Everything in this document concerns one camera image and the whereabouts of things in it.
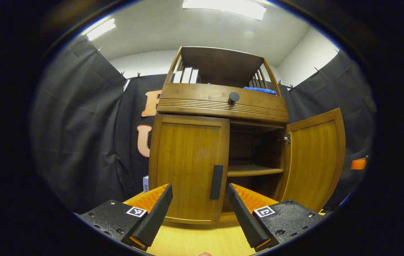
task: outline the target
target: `orange object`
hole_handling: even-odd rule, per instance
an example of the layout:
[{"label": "orange object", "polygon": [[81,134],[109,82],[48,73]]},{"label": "orange object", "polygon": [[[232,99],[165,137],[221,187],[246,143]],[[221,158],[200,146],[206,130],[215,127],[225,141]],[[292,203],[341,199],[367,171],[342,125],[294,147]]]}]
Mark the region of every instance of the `orange object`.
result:
[{"label": "orange object", "polygon": [[243,188],[242,186],[235,185],[234,183],[232,183],[232,186],[251,214],[253,214],[255,209],[279,203],[278,201],[263,196],[260,193],[251,191],[247,188]]},{"label": "orange object", "polygon": [[363,170],[366,166],[366,157],[360,158],[360,159],[355,159],[352,161],[350,164],[350,168],[352,170]]},{"label": "orange object", "polygon": [[162,185],[161,187],[155,188],[123,203],[129,206],[145,209],[148,213],[150,213],[153,206],[155,206],[155,203],[158,201],[159,197],[163,194],[167,187],[168,184]]}]

